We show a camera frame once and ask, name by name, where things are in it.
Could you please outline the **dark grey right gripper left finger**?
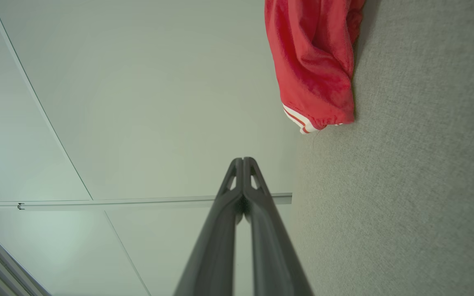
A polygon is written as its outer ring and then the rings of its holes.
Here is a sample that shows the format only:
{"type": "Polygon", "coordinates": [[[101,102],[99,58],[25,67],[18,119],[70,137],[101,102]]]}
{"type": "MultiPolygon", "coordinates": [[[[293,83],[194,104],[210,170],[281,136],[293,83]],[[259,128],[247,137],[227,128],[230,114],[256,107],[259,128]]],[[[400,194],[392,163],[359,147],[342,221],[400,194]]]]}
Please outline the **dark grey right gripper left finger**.
{"type": "Polygon", "coordinates": [[[234,159],[209,210],[175,296],[232,296],[235,229],[244,211],[243,159],[234,159]]]}

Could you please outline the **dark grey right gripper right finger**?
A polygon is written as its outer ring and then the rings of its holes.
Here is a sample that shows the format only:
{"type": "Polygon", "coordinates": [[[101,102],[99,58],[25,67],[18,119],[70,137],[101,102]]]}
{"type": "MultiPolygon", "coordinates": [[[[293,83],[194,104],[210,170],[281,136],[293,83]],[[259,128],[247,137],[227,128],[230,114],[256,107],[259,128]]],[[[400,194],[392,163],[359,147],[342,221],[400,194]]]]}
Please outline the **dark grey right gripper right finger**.
{"type": "Polygon", "coordinates": [[[273,197],[252,157],[243,160],[243,193],[249,204],[246,216],[251,224],[254,294],[312,296],[273,197]]]}

